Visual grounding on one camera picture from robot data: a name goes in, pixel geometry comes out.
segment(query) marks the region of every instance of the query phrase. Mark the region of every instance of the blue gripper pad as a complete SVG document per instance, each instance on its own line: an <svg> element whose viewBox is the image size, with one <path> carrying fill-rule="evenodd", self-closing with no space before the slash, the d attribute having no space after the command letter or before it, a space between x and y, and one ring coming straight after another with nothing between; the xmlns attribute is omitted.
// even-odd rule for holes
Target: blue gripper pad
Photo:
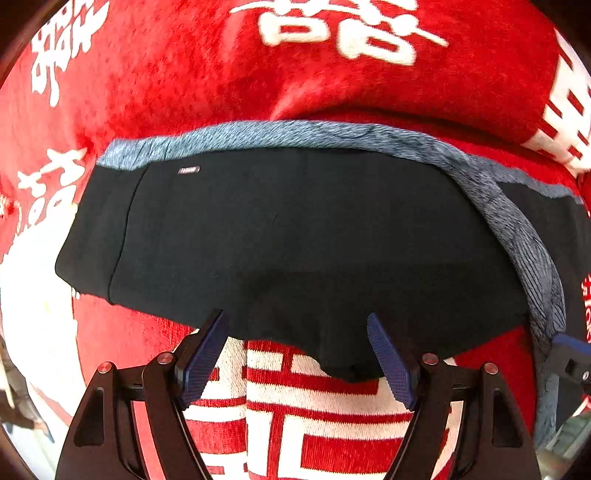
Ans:
<svg viewBox="0 0 591 480"><path fill-rule="evenodd" d="M368 317L368 338L384 371L392 395L402 402L407 410L414 411L417 397L414 393L416 385L413 385L411 372L375 313Z"/></svg>
<svg viewBox="0 0 591 480"><path fill-rule="evenodd" d="M227 339L228 319L224 312L220 312L183 371L183 392L180 395L183 408L188 408L192 402L201 398Z"/></svg>
<svg viewBox="0 0 591 480"><path fill-rule="evenodd" d="M564 345L581 355L589 355L591 358L591 343L577 340L576 338L568 336L564 333L559 333L552 338L552 346L557 345Z"/></svg>

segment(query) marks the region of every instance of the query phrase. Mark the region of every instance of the blue clamp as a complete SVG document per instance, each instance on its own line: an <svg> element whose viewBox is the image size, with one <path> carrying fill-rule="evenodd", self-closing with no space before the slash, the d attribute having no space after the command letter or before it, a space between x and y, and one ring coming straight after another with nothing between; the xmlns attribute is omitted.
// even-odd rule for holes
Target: blue clamp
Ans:
<svg viewBox="0 0 591 480"><path fill-rule="evenodd" d="M421 369L411 352L410 340L401 332L389 332L375 313L368 317L367 330L392 395L407 410L414 411Z"/></svg>
<svg viewBox="0 0 591 480"><path fill-rule="evenodd" d="M201 398L227 339L228 318L222 310L214 310L203 327L187 335L178 346L174 376L180 387L178 400L183 410Z"/></svg>
<svg viewBox="0 0 591 480"><path fill-rule="evenodd" d="M559 377L591 390L591 343L559 333L552 339L549 361Z"/></svg>

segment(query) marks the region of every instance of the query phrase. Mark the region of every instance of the gray fabric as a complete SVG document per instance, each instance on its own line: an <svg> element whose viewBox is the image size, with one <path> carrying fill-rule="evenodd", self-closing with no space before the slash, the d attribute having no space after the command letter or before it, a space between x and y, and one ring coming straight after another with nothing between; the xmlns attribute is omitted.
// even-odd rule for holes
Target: gray fabric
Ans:
<svg viewBox="0 0 591 480"><path fill-rule="evenodd" d="M104 167L135 170L153 161L248 148L354 148L429 164L445 171L480 211L511 259L531 314L538 406L534 443L556 429L558 378L547 362L551 339L564 332L566 311L558 271L532 224L498 182L519 183L550 198L581 198L560 185L536 181L514 168L467 155L429 135L377 124L323 121L245 121L206 127L177 137L116 140L98 160Z"/></svg>

